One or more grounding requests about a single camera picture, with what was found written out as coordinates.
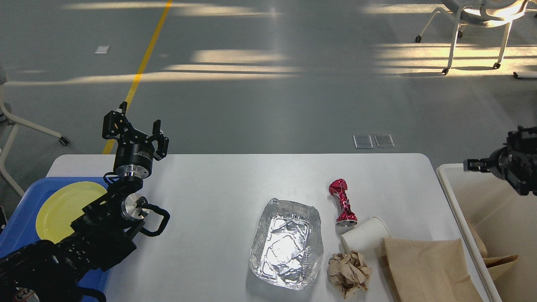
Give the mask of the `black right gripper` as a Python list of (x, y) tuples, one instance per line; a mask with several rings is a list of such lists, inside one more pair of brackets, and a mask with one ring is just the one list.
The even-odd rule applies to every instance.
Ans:
[(491, 172), (501, 180), (507, 180), (504, 175), (504, 161), (507, 147), (493, 151), (489, 158), (464, 160), (464, 172)]

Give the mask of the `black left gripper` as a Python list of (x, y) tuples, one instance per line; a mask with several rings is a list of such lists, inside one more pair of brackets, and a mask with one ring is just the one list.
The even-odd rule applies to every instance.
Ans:
[(153, 123), (151, 136), (131, 133), (134, 130), (126, 117), (128, 103), (109, 111), (102, 122), (102, 138), (118, 142), (113, 172), (118, 176), (136, 176), (145, 179), (153, 170), (153, 159), (167, 156), (169, 138), (161, 130), (161, 120)]

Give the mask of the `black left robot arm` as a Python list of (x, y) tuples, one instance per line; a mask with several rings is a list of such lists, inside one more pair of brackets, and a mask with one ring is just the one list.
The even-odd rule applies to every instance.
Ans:
[(102, 291), (81, 287), (90, 271), (107, 271), (129, 256), (137, 234), (161, 235), (169, 222), (165, 209), (144, 196), (129, 201), (151, 175), (154, 160), (167, 155), (169, 138), (161, 121), (151, 135), (134, 128), (126, 117), (127, 102), (105, 115), (102, 137), (117, 142), (113, 170), (104, 174), (106, 193), (83, 208), (71, 222), (73, 233), (58, 243), (39, 240), (1, 258), (1, 300), (21, 302), (80, 302), (92, 297), (105, 302)]

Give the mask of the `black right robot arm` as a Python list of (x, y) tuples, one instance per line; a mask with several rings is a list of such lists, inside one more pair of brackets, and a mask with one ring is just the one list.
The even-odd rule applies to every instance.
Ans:
[(518, 126), (516, 131), (508, 132), (502, 148), (486, 158), (465, 160), (463, 170), (491, 173), (508, 182), (518, 195), (536, 195), (537, 128)]

